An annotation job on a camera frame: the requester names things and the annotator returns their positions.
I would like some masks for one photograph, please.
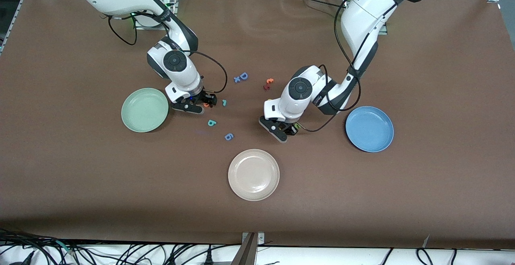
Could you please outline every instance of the brown table surface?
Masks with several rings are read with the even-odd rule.
[[[145,54],[163,32],[138,31],[129,46],[85,0],[24,1],[0,57],[2,226],[222,243],[264,231],[275,244],[387,247],[419,247],[430,234],[429,247],[515,248],[515,53],[496,4],[424,0],[394,13],[359,102],[394,123],[380,153],[349,142],[347,113],[286,144],[258,124],[263,101],[280,96],[300,67],[326,64],[342,80],[335,8],[181,0],[179,10],[199,51],[227,69],[219,95],[227,106],[171,111],[140,134],[125,128],[120,109],[133,91],[167,85]],[[131,27],[116,25],[129,39]],[[191,58],[206,87],[219,89],[221,70]],[[246,82],[231,81],[243,72]],[[311,105],[301,120],[315,128],[326,119]],[[280,166],[278,188],[263,201],[240,199],[227,180],[233,157],[249,148]]]

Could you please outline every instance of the green plate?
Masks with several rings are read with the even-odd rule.
[[[168,108],[168,99],[162,92],[154,88],[142,88],[125,99],[122,121],[131,131],[153,131],[166,119]]]

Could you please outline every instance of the white floor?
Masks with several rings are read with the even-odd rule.
[[[128,261],[135,262],[142,254],[154,248],[156,245],[149,245],[137,251]],[[119,257],[129,245],[90,245],[84,246],[93,252],[103,255]],[[162,249],[152,251],[145,257],[149,260],[140,261],[140,265],[160,265],[163,263],[171,252],[173,245],[165,245],[166,250]],[[8,246],[0,246],[0,252],[8,248]],[[197,245],[184,254],[179,256],[176,261],[177,265],[182,265],[184,261],[190,257],[203,252],[208,248],[207,245]],[[239,246],[224,247],[213,250],[213,260],[231,261],[236,255]],[[57,250],[47,249],[55,258],[57,263],[61,261]],[[309,247],[259,247],[256,256],[256,265],[268,265],[279,261],[278,265],[380,265],[389,249],[369,249],[369,248],[309,248]],[[32,249],[22,249],[15,247],[0,255],[0,264],[9,265],[14,262],[23,261]],[[417,259],[415,249],[394,249],[386,264],[388,265],[423,265]],[[430,254],[434,265],[449,265],[453,254],[452,250],[430,250]],[[70,265],[76,264],[71,256],[65,256],[66,263]],[[201,255],[187,265],[203,264],[206,254]],[[88,264],[82,258],[79,258],[81,264]],[[96,259],[98,265],[115,265],[116,260],[100,258]],[[454,265],[512,265],[515,263],[514,251],[490,251],[490,250],[458,250]],[[33,256],[31,265],[47,265],[46,258],[41,252],[36,251]]]

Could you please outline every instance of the beige plate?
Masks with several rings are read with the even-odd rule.
[[[246,150],[232,160],[228,177],[238,197],[247,201],[261,201],[276,190],[279,166],[274,157],[265,151]]]

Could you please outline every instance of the power cord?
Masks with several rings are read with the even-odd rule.
[[[113,16],[107,16],[107,23],[109,25],[109,27],[111,28],[111,31],[120,39],[122,40],[125,44],[127,45],[135,45],[136,44],[136,41],[138,41],[138,30],[136,29],[136,20],[134,19],[134,16],[132,16],[132,14],[126,18],[118,18],[120,20],[127,20],[127,19],[132,19],[133,21],[133,29],[134,29],[134,43],[129,43],[127,40],[123,39],[113,28],[113,26],[111,25],[111,20],[113,19]]]
[[[209,245],[208,249],[208,255],[206,256],[206,261],[204,262],[204,265],[213,265],[213,257],[211,256],[211,245]]]
[[[323,67],[323,69],[324,69],[324,71],[325,71],[325,85],[327,86],[327,84],[329,83],[329,80],[328,80],[328,73],[327,73],[327,68],[325,67],[325,65],[324,65],[324,64],[322,64],[322,65],[318,66],[318,68],[322,68],[322,67]],[[331,100],[329,100],[329,96],[328,96],[327,94],[325,95],[325,96],[326,96],[326,98],[327,98],[327,102],[329,102],[329,105],[330,105],[333,109],[335,109],[336,111],[348,111],[348,110],[350,110],[350,109],[353,109],[353,108],[357,105],[357,103],[359,102],[359,99],[361,98],[361,82],[359,81],[359,78],[358,78],[358,77],[356,77],[356,80],[357,80],[357,84],[358,84],[358,88],[359,88],[359,93],[358,93],[358,95],[357,95],[356,101],[355,101],[355,102],[354,102],[354,103],[353,103],[349,108],[347,108],[347,109],[338,109],[338,108],[334,107],[334,105],[331,103]],[[317,132],[317,131],[319,131],[319,130],[323,129],[326,125],[328,125],[328,124],[329,124],[329,122],[331,122],[331,120],[333,120],[333,118],[334,118],[335,116],[336,116],[336,113],[335,113],[333,116],[331,116],[331,118],[329,118],[329,119],[328,119],[324,124],[322,124],[322,126],[320,126],[318,129],[307,129],[307,128],[306,128],[305,126],[303,126],[301,123],[297,122],[297,124],[298,124],[298,125],[299,125],[303,130],[305,130],[305,131],[307,131],[307,132]]]
[[[454,260],[456,259],[456,254],[458,253],[458,249],[453,249],[453,250],[454,250],[454,254],[452,255],[452,258],[451,258],[451,265],[454,265]],[[427,253],[427,251],[424,248],[418,248],[416,251],[417,258],[419,259],[420,263],[422,263],[423,265],[428,265],[426,262],[422,261],[422,258],[420,258],[420,252],[424,252],[425,256],[427,257],[427,260],[429,261],[429,264],[433,265],[433,261],[431,260],[431,257],[429,257],[429,254]]]
[[[388,261],[388,257],[390,257],[390,254],[391,254],[392,251],[393,251],[393,248],[390,248],[390,250],[386,254],[386,256],[385,256],[385,258],[383,260],[383,263],[381,263],[381,265],[385,265],[386,264],[386,261]]]
[[[221,246],[218,246],[218,247],[215,247],[215,248],[212,248],[212,249],[207,249],[206,251],[204,252],[201,252],[199,254],[196,254],[195,256],[191,257],[190,259],[182,262],[181,265],[186,265],[186,263],[190,262],[191,260],[197,258],[198,256],[204,254],[204,253],[207,253],[208,251],[212,251],[212,250],[216,250],[216,249],[220,249],[220,248],[223,248],[223,247],[228,247],[228,246],[234,246],[234,245],[241,245],[241,244],[226,244],[226,245],[221,245]]]
[[[225,83],[224,83],[224,87],[222,87],[222,89],[220,89],[219,91],[211,91],[211,90],[207,90],[207,89],[206,89],[206,91],[207,91],[207,92],[211,92],[211,93],[215,93],[215,94],[220,93],[221,91],[224,91],[225,87],[227,86],[227,79],[228,79],[228,77],[227,77],[227,71],[226,71],[226,69],[224,68],[224,66],[223,66],[223,65],[221,65],[221,64],[220,64],[220,62],[218,62],[217,60],[214,60],[211,56],[208,56],[208,55],[206,55],[206,54],[204,54],[204,53],[201,53],[201,52],[199,52],[199,51],[191,51],[191,50],[189,50],[189,49],[184,49],[184,50],[182,50],[182,52],[190,52],[190,53],[192,53],[192,54],[199,54],[199,55],[202,55],[202,56],[206,57],[207,59],[209,59],[209,60],[213,61],[213,62],[214,62],[214,63],[216,63],[217,65],[219,65],[219,66],[220,66],[220,68],[222,68],[222,70],[224,71],[224,74],[225,74],[225,77],[226,77],[226,80],[225,80]]]
[[[336,4],[332,4],[332,3],[328,3],[328,2],[324,2],[324,1],[319,1],[319,0],[309,0],[309,1],[326,4],[326,5],[329,5],[329,6],[339,6],[339,5],[336,5]]]
[[[195,247],[195,245],[184,245],[180,247],[177,252],[173,254],[173,258],[171,258],[170,265],[175,265],[175,260],[184,252],[186,252],[188,249]]]
[[[108,258],[111,260],[115,260],[118,265],[143,265],[142,262],[145,261],[146,264],[151,263],[151,260],[147,258],[147,254],[150,252],[161,248],[166,257],[166,250],[164,250],[163,246],[165,243],[158,243],[155,247],[151,248],[145,254],[140,256],[136,262],[129,262],[128,259],[134,255],[137,251],[143,250],[144,247],[149,246],[148,244],[133,244],[130,245],[129,248],[120,256],[114,257],[105,254],[99,254],[94,252],[92,249],[87,249],[84,247],[80,247],[76,245],[71,240],[59,240],[53,237],[48,236],[40,236],[35,234],[28,234],[25,232],[12,232],[6,229],[0,228],[0,242],[5,242],[8,246],[7,249],[3,250],[0,255],[4,254],[8,250],[11,250],[13,247],[22,246],[22,248],[34,248],[38,251],[41,251],[47,261],[48,265],[63,265],[66,264],[64,260],[65,256],[71,256],[74,263],[79,265],[80,260],[79,256],[82,257],[87,263],[91,265],[97,265],[97,261],[95,260],[95,256],[101,258]],[[47,249],[52,248],[57,250],[61,260],[59,263],[53,256],[48,252]]]

